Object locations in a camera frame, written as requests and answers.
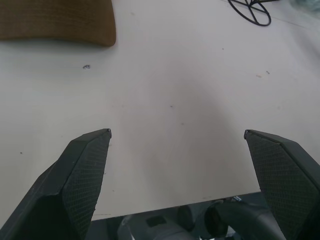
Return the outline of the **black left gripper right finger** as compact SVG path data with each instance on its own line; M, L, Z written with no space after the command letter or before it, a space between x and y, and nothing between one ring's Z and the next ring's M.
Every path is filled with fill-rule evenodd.
M320 240L320 164L297 142L247 129L260 190L286 240Z

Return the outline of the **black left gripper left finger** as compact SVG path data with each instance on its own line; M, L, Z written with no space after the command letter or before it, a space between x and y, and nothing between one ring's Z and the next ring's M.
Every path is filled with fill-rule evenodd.
M70 141L0 228L0 240L85 240L111 138L105 128Z

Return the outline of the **dark robot body parts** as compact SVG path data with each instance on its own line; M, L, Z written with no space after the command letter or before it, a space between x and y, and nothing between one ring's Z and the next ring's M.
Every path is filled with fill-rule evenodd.
M260 192L94 220L85 240L286 240Z

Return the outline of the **brown wooden board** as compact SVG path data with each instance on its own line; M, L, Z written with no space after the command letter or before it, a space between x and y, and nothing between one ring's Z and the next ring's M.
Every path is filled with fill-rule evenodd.
M0 0L0 40L59 39L111 47L112 0Z

